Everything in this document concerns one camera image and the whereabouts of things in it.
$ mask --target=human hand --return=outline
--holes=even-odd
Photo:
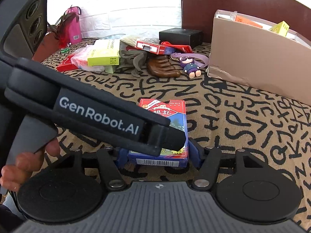
[[[60,147],[57,138],[45,146],[46,152],[55,157],[60,154]],[[32,172],[39,171],[44,161],[44,149],[36,153],[20,153],[15,160],[15,165],[6,165],[1,169],[0,185],[4,188],[17,192],[24,182],[32,175]]]

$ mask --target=black box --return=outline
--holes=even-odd
[[[159,32],[160,42],[168,41],[172,45],[185,45],[194,48],[203,42],[203,32],[198,30],[186,30],[172,28]]]

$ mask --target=round pad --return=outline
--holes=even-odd
[[[294,182],[267,168],[244,168],[217,185],[216,197],[229,213],[249,222],[292,218],[301,193]]]
[[[23,213],[44,223],[76,221],[98,206],[102,189],[75,169],[52,169],[21,186],[17,201]]]

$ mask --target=pink bag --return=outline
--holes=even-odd
[[[77,15],[81,15],[81,9],[78,6],[70,7],[66,13],[75,12]],[[80,21],[72,20],[68,27],[68,36],[72,45],[82,41],[82,35],[80,30]]]

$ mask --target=white brick wall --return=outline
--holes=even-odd
[[[48,0],[48,22],[55,23],[65,10],[79,6],[83,37],[144,34],[181,27],[181,0]]]

